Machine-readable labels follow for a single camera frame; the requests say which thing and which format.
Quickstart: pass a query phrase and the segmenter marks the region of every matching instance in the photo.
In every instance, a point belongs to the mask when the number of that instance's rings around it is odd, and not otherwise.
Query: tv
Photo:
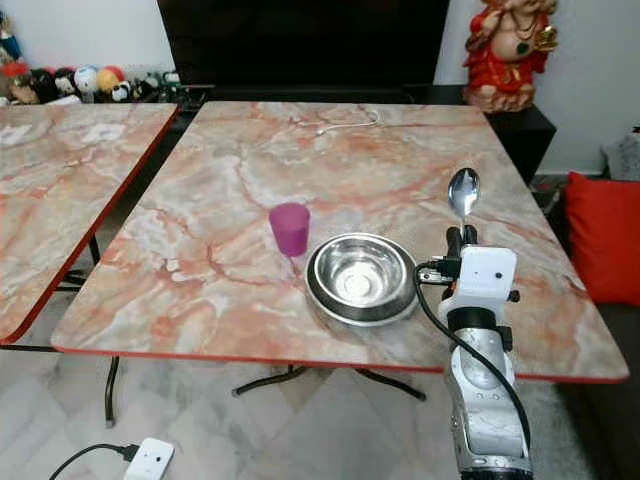
[[[159,0],[187,85],[431,84],[449,0]]]

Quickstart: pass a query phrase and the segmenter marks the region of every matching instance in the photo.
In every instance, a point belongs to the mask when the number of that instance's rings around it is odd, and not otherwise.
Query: ganesha statue
[[[549,24],[557,0],[482,0],[466,48],[465,99],[487,113],[519,112],[533,104],[533,73],[543,73],[557,43]]]

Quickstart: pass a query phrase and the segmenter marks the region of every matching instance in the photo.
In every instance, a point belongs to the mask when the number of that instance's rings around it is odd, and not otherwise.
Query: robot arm
[[[454,342],[446,373],[458,469],[463,480],[532,480],[528,425],[525,432],[524,410],[512,388],[515,375],[507,356],[511,331],[498,326],[504,320],[505,302],[518,297],[511,291],[516,256],[508,249],[476,246],[473,227],[466,226],[464,233],[462,239],[457,228],[449,229],[447,256],[418,267],[416,274],[420,283],[455,282],[439,305],[436,326],[462,340]],[[419,296],[424,307],[421,292]],[[488,360],[502,381],[460,343]]]

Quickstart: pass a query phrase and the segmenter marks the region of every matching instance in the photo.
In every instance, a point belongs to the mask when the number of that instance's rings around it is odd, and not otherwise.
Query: red cushion
[[[640,183],[571,172],[566,198],[573,263],[591,298],[640,306]]]

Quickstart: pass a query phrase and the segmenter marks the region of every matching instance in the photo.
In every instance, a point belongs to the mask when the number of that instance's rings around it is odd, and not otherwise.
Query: metal spoon
[[[480,177],[472,168],[463,168],[449,182],[449,205],[460,219],[464,236],[464,221],[480,198]]]

